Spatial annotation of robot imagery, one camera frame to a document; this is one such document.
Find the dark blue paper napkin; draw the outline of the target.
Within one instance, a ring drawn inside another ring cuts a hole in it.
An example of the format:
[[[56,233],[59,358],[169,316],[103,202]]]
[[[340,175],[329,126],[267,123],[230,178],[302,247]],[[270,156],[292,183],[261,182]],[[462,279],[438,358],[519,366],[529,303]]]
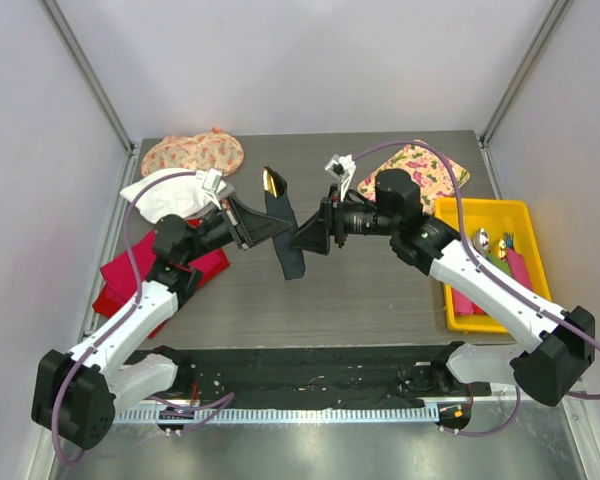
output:
[[[303,251],[291,246],[291,240],[298,231],[298,223],[289,200],[287,182],[285,179],[284,181],[286,183],[285,192],[279,198],[274,198],[264,191],[264,203],[268,215],[278,219],[287,220],[291,224],[289,230],[273,237],[272,242],[284,279],[286,281],[292,281],[304,277],[306,264]]]

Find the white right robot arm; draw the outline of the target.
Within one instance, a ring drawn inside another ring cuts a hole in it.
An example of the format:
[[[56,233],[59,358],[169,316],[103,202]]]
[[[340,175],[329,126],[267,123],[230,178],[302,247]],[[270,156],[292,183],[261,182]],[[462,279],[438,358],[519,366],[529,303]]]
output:
[[[581,336],[594,335],[594,317],[582,307],[566,311],[478,261],[457,230],[424,213],[420,188],[407,172],[381,172],[374,201],[332,186],[291,244],[326,255],[351,234],[388,237],[402,262],[460,292],[512,336],[511,345],[452,344],[431,371],[440,393],[452,395],[473,382],[502,383],[555,406],[592,364],[594,349]]]

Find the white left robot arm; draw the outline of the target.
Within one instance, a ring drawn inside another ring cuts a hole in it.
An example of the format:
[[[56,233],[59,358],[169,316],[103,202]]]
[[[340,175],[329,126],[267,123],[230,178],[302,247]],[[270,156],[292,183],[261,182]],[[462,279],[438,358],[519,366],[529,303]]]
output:
[[[289,227],[235,196],[222,200],[197,226],[177,215],[160,219],[154,228],[155,261],[132,298],[70,351],[50,350],[39,362],[31,417],[50,431],[54,447],[68,441],[92,449],[116,414],[156,393],[185,397],[195,377],[186,355],[162,346],[134,365],[127,360],[196,293],[203,274],[189,267],[192,261],[230,243],[248,249]]]

